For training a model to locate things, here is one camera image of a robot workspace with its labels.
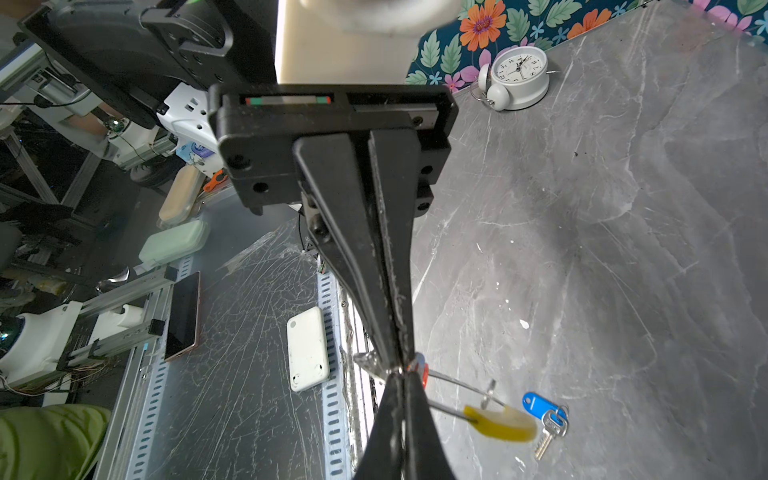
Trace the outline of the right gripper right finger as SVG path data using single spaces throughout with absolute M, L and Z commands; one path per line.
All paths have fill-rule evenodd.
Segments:
M 428 399 L 417 373 L 406 373 L 405 466 L 406 479 L 455 479 L 442 448 Z

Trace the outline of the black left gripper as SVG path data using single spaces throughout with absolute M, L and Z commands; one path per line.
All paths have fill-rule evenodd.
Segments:
M 413 359 L 413 221 L 430 208 L 451 151 L 459 106 L 450 90 L 218 84 L 210 95 L 209 123 L 243 205 L 261 213 L 311 199 L 310 232 L 362 310 L 381 364 Z

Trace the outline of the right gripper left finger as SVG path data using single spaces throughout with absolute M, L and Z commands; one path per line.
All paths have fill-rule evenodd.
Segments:
M 385 383 L 371 435 L 354 475 L 355 480 L 402 477 L 403 421 L 403 378 L 392 374 Z

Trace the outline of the large grey perforated keyring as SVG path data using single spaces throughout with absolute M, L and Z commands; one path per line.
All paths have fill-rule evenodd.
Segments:
M 532 441 L 538 434 L 537 424 L 532 417 L 494 396 L 494 382 L 491 382 L 486 390 L 481 390 L 466 382 L 432 370 L 429 366 L 430 378 L 451 383 L 482 396 L 479 407 L 465 405 L 462 410 L 428 399 L 430 408 L 464 420 L 481 435 L 506 442 L 524 443 Z

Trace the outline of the key with blue tag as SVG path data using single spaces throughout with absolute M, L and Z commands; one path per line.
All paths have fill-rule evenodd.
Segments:
M 535 460 L 541 461 L 550 444 L 567 434 L 569 411 L 565 405 L 556 404 L 535 392 L 525 393 L 522 405 L 527 413 L 541 422 L 542 432 L 534 451 Z

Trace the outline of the key with red tag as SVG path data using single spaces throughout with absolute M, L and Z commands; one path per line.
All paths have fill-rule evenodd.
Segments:
M 418 377 L 421 381 L 423 388 L 427 386 L 428 379 L 429 379 L 429 365 L 426 362 L 425 356 L 422 353 L 420 352 L 415 353 L 414 358 L 410 361 L 410 363 L 407 366 L 407 370 L 409 372 L 415 372 L 418 374 Z

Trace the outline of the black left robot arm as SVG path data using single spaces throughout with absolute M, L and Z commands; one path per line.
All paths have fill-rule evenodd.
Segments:
M 22 31 L 130 119 L 187 85 L 207 104 L 231 181 L 254 212 L 301 203 L 321 255 L 361 309 L 381 363 L 415 355 L 414 219 L 450 153 L 450 89 L 406 80 L 420 37 L 455 1 L 49 2 Z

